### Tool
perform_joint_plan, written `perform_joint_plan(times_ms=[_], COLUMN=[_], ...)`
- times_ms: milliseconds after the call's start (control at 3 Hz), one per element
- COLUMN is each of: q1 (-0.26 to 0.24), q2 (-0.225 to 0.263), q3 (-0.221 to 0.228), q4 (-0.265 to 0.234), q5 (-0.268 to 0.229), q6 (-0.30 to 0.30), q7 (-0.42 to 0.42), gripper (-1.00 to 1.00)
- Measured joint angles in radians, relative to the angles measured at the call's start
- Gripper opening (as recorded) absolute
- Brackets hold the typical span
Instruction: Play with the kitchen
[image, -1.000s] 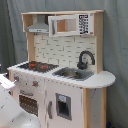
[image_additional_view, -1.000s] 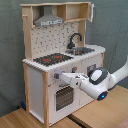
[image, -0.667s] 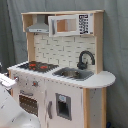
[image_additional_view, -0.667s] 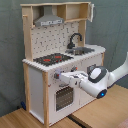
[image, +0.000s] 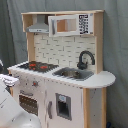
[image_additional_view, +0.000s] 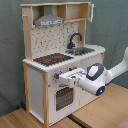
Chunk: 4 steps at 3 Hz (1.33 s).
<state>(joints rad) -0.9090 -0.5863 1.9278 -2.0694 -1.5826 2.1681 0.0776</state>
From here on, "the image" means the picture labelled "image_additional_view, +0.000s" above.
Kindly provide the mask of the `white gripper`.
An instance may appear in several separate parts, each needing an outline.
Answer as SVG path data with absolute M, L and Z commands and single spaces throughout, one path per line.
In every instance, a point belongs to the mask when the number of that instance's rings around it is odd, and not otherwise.
M 67 85 L 68 87 L 75 87 L 78 85 L 79 80 L 86 75 L 86 71 L 82 68 L 77 68 L 72 71 L 68 71 L 59 76 L 59 81 Z

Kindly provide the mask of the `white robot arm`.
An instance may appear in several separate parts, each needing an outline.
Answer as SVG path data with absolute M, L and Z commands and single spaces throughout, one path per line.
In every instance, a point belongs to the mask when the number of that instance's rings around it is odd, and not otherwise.
M 59 81 L 70 88 L 78 86 L 92 95 L 99 96 L 105 91 L 105 85 L 128 71 L 128 47 L 121 63 L 107 70 L 102 64 L 95 63 L 87 70 L 74 69 L 59 76 Z

